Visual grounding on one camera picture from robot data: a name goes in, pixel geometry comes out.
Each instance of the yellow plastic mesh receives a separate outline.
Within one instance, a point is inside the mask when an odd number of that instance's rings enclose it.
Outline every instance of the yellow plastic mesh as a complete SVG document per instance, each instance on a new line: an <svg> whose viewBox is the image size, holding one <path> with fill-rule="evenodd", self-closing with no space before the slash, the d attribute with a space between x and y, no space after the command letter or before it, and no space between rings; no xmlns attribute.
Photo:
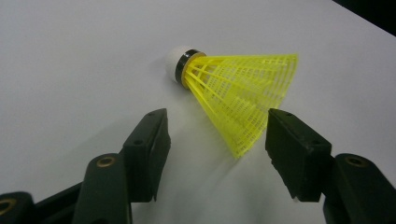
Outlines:
<svg viewBox="0 0 396 224"><path fill-rule="evenodd" d="M279 107L298 56L206 56L191 61L183 77L235 158L242 157Z"/></svg>

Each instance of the shuttlecock cork base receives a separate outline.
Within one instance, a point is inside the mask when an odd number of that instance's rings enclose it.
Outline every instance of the shuttlecock cork base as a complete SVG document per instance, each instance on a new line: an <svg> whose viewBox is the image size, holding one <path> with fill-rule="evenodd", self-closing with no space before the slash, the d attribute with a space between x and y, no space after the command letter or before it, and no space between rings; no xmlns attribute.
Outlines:
<svg viewBox="0 0 396 224"><path fill-rule="evenodd" d="M240 158L261 137L269 108L278 108L298 62L296 54L206 56L190 47L166 57L168 75L190 89Z"/></svg>

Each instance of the shuttlecock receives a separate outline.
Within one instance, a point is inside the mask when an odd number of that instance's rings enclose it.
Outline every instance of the shuttlecock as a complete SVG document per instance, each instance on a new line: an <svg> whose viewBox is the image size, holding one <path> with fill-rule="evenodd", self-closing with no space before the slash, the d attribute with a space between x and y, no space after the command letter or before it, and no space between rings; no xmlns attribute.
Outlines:
<svg viewBox="0 0 396 224"><path fill-rule="evenodd" d="M167 55L166 70L191 90L233 156L240 158L262 136L268 109L279 107L297 62L296 54L206 56L178 47Z"/></svg>

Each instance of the black band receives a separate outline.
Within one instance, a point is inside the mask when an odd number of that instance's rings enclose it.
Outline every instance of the black band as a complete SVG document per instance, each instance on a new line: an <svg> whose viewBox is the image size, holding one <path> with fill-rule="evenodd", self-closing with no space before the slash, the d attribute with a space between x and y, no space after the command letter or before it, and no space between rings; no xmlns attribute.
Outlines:
<svg viewBox="0 0 396 224"><path fill-rule="evenodd" d="M196 53L199 53L199 52L200 51L198 51L196 49L187 50L181 56L181 58L178 60L178 63L176 65L176 70L175 70L175 79L176 79L177 83L182 84L182 82L181 82L181 74L183 73L184 66L189 61L189 59L192 57L192 55L194 55Z"/></svg>

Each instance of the brass screw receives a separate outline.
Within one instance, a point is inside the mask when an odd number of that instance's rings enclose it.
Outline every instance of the brass screw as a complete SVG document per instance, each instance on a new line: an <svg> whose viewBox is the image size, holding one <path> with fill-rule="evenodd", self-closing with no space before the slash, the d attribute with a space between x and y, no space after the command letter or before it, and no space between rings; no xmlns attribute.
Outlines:
<svg viewBox="0 0 396 224"><path fill-rule="evenodd" d="M116 162L116 159L114 157L103 157L102 159L96 162L96 165L98 167L104 168L114 164L114 162Z"/></svg>
<svg viewBox="0 0 396 224"><path fill-rule="evenodd" d="M15 199L3 199L0 200L0 216L9 212L17 204Z"/></svg>
<svg viewBox="0 0 396 224"><path fill-rule="evenodd" d="M366 160L359 158L359 157L353 157L353 156L346 157L346 162L349 165L353 165L353 166L360 167L360 168L366 167L369 165L369 163Z"/></svg>

